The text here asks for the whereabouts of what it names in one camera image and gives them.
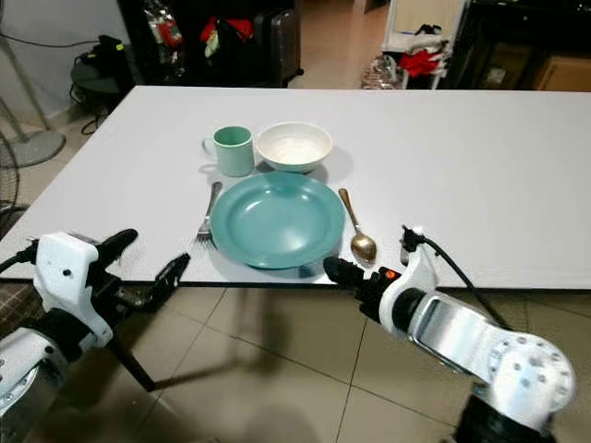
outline white bowl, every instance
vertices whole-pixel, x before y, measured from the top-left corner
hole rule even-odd
[[[309,173],[332,150],[332,138],[310,123],[288,122],[268,127],[256,140],[260,156],[274,169],[288,173]]]

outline silver fork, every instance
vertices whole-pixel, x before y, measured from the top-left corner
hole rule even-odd
[[[203,223],[197,231],[197,237],[195,237],[195,240],[201,244],[213,244],[213,237],[211,236],[210,215],[211,210],[213,209],[213,204],[215,203],[215,199],[218,197],[221,190],[222,182],[214,182],[213,185],[211,185],[210,206],[207,207],[205,219],[203,219]]]

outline red cloth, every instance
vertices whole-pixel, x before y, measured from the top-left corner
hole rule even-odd
[[[158,31],[160,32],[160,36],[162,37],[164,43],[171,48],[175,48],[183,43],[183,36],[181,35],[178,27],[176,26],[176,22],[174,20],[168,20],[164,23],[159,23],[156,25]]]
[[[437,53],[429,54],[427,50],[419,51],[415,55],[403,54],[398,66],[408,71],[410,78],[428,76],[439,64],[439,61],[430,60],[435,55]]]
[[[243,41],[246,41],[250,38],[253,33],[253,26],[252,21],[246,20],[245,18],[225,18],[232,28],[238,31],[240,37],[242,37]],[[215,30],[215,24],[218,22],[217,17],[210,17],[199,36],[199,39],[202,42],[206,42],[209,38],[213,30]]]

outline green plate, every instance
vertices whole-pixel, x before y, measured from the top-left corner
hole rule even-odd
[[[341,200],[300,174],[268,173],[225,192],[211,214],[215,245],[250,266],[285,269],[328,256],[343,234]]]

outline spoon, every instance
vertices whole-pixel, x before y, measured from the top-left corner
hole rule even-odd
[[[349,193],[347,190],[344,188],[339,189],[339,196],[341,196],[341,200],[347,208],[349,216],[351,217],[351,222],[357,232],[355,237],[351,239],[351,251],[357,259],[361,258],[361,260],[370,263],[376,259],[376,254],[378,253],[376,242],[374,242],[371,237],[368,237],[361,232],[361,226],[359,226],[357,217],[353,212],[353,207],[351,206],[351,200],[349,199]]]

